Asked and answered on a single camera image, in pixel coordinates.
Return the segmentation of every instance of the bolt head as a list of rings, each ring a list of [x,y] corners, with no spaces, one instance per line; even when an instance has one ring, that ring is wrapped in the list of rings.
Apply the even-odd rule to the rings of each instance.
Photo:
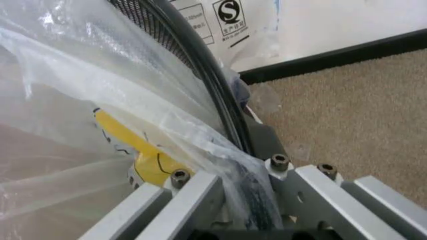
[[[190,173],[185,169],[177,169],[170,174],[172,186],[181,189],[190,180]]]
[[[338,174],[338,170],[335,166],[326,163],[321,163],[317,165],[317,169],[319,169],[319,171],[321,171],[323,174],[325,174],[328,178],[332,180],[335,180]]]
[[[291,159],[287,154],[274,154],[270,159],[271,168],[281,172],[288,170],[290,162]]]

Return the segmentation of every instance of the black plastic part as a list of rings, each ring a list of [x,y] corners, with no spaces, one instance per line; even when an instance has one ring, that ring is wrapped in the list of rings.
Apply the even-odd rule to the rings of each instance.
[[[333,230],[196,230],[188,240],[341,240]]]
[[[240,72],[247,84],[312,73],[427,48],[427,29]]]
[[[258,159],[265,161],[274,154],[285,154],[285,149],[271,126],[260,124],[246,115],[245,118],[254,155]]]

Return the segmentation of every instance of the black baseboard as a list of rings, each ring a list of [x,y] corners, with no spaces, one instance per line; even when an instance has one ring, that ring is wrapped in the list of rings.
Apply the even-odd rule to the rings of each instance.
[[[427,29],[422,29],[243,71],[240,72],[240,77],[250,85],[426,48]]]

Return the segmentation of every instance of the plastic bag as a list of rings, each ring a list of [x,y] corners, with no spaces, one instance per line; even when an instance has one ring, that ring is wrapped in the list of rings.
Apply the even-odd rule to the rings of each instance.
[[[280,0],[170,2],[225,66],[243,59],[271,58],[279,54]]]

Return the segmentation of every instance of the black mesh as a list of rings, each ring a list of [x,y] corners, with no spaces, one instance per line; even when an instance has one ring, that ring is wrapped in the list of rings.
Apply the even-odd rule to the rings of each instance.
[[[193,69],[189,58],[167,28],[151,14],[139,0],[108,0],[116,9],[152,36],[159,44]]]

